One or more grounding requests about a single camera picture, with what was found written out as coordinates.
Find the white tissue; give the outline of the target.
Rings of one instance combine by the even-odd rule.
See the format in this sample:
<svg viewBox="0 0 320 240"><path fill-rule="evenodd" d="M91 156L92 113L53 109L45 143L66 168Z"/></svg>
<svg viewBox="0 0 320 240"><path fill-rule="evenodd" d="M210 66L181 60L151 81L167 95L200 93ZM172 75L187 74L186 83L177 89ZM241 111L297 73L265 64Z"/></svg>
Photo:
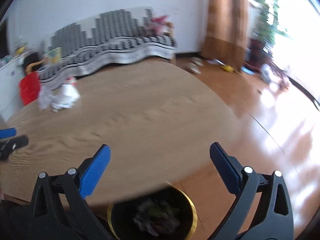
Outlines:
<svg viewBox="0 0 320 240"><path fill-rule="evenodd" d="M53 96L51 107L55 112L61 109L69 109L80 97L76 87L76 78L70 77L63 82L57 94Z"/></svg>

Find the pink cartoon cushion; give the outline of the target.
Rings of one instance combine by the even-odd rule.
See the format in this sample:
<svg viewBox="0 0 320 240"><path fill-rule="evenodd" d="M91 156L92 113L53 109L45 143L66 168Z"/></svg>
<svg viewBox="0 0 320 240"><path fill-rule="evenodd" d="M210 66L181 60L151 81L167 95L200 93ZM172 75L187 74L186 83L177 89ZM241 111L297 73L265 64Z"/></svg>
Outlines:
<svg viewBox="0 0 320 240"><path fill-rule="evenodd" d="M154 17L150 20L147 28L147 33L155 36L172 35L174 28L173 23L168 21L169 16L163 15Z"/></svg>

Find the brown curtain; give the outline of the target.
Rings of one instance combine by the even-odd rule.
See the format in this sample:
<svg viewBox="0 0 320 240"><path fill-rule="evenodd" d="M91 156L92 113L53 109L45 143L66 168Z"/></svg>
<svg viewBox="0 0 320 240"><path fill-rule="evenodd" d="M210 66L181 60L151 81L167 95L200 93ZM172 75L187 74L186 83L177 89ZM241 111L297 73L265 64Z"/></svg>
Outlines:
<svg viewBox="0 0 320 240"><path fill-rule="evenodd" d="M217 59L239 71L247 45L248 0L208 0L205 59Z"/></svg>

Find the clear plastic bag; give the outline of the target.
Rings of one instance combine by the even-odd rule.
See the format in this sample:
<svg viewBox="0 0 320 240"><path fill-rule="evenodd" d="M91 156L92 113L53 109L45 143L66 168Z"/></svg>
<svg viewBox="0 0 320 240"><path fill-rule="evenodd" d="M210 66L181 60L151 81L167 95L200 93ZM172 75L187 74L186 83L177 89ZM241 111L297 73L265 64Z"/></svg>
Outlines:
<svg viewBox="0 0 320 240"><path fill-rule="evenodd" d="M39 104L39 110L43 111L51 106L51 102L53 99L52 91L46 86L41 86L40 92L37 98Z"/></svg>

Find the green potted plant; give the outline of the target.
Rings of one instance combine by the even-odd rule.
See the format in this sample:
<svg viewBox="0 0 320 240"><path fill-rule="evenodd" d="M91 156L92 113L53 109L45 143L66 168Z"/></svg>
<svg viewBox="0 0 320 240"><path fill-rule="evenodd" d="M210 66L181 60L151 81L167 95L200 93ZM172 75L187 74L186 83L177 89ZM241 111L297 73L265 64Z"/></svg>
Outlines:
<svg viewBox="0 0 320 240"><path fill-rule="evenodd" d="M259 41L268 46L275 45L275 35L287 36L286 31L279 30L278 10L279 0L272 0L267 3L266 0L253 0L259 5L259 15L254 26L254 35Z"/></svg>

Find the white slippers on floor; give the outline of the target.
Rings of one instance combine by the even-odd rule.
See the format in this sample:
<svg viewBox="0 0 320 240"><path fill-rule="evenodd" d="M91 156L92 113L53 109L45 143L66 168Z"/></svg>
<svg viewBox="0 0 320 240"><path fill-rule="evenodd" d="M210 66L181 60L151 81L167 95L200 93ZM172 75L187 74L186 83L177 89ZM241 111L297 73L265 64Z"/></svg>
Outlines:
<svg viewBox="0 0 320 240"><path fill-rule="evenodd" d="M193 74L201 75L201 67L203 67L201 59L199 59L198 57L193 57L191 61L187 64L186 70Z"/></svg>

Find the colourful children's book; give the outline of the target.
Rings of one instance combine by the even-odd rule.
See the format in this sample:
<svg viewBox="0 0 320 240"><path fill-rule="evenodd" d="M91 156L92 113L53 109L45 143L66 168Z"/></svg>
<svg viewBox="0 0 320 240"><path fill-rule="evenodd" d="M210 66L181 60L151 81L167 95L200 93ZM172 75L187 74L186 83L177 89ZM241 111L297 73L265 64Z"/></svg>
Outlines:
<svg viewBox="0 0 320 240"><path fill-rule="evenodd" d="M62 52L61 52L61 47L57 47L57 48L54 48L50 51L48 51L47 53L47 56L49 58L49 62L51 64L57 64L61 61L61 56L62 55Z"/></svg>

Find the black white striped sofa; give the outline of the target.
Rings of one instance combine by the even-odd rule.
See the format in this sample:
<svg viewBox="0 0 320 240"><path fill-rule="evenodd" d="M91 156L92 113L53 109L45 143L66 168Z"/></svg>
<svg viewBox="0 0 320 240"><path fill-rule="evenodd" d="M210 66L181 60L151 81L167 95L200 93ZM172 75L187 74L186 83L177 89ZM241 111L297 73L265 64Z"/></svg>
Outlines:
<svg viewBox="0 0 320 240"><path fill-rule="evenodd" d="M40 83L54 90L69 77L90 75L108 64L132 64L154 56L172 60L177 47L172 35L147 33L154 17L151 7L113 10L45 36L46 54L61 47L62 57L38 70Z"/></svg>

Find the red plastic chair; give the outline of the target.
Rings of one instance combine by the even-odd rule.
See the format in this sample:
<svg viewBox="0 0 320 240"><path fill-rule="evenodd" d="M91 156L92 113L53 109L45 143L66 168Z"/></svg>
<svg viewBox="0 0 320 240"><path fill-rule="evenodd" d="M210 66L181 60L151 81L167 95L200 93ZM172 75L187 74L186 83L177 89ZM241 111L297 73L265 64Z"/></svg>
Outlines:
<svg viewBox="0 0 320 240"><path fill-rule="evenodd" d="M20 97L24 106L38 98L40 88L41 85L37 72L26 75L19 82Z"/></svg>

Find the white cabinet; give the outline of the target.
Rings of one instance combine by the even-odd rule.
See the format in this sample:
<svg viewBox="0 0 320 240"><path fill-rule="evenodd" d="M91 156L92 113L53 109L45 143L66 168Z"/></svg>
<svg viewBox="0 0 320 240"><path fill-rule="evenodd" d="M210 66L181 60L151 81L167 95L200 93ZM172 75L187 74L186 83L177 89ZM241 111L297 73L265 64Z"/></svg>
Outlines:
<svg viewBox="0 0 320 240"><path fill-rule="evenodd" d="M25 77L22 67L24 58L24 55L16 57L1 68L1 117L4 121L7 121L23 107L19 83Z"/></svg>

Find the black gold trash bin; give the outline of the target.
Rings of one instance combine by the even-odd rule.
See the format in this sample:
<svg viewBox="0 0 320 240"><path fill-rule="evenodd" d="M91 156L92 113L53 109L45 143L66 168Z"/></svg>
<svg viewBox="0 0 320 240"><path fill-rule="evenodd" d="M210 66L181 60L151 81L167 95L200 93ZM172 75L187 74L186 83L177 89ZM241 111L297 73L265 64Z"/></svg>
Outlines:
<svg viewBox="0 0 320 240"><path fill-rule="evenodd" d="M116 239L190 239L198 217L192 200L170 185L110 205L107 221Z"/></svg>

